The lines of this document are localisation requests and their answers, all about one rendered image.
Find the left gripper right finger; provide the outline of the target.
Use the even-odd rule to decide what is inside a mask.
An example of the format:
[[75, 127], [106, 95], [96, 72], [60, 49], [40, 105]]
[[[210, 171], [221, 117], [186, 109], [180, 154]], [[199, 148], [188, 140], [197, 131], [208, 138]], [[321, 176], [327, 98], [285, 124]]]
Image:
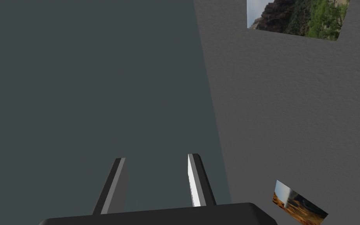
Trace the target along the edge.
[[193, 207], [217, 205], [199, 154], [187, 155], [187, 174]]

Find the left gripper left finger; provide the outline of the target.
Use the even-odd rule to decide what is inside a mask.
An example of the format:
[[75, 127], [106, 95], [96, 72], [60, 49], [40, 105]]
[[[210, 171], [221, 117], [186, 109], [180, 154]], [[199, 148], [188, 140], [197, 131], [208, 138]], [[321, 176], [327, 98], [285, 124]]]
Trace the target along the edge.
[[124, 212], [127, 187], [127, 161], [125, 158], [116, 158], [92, 214]]

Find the orange desert landscape picture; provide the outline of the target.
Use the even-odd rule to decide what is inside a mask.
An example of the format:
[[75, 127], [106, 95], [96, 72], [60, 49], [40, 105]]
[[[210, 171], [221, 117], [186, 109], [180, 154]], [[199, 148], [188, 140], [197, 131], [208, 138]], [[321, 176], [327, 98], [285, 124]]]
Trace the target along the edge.
[[302, 225], [321, 225], [328, 213], [285, 184], [276, 181], [272, 202]]

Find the green mountain landscape picture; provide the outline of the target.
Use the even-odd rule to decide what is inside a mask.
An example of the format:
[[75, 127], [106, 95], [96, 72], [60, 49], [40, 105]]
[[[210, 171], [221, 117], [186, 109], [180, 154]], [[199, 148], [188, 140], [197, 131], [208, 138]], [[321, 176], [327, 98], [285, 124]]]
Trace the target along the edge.
[[246, 0], [247, 28], [337, 41], [350, 0]]

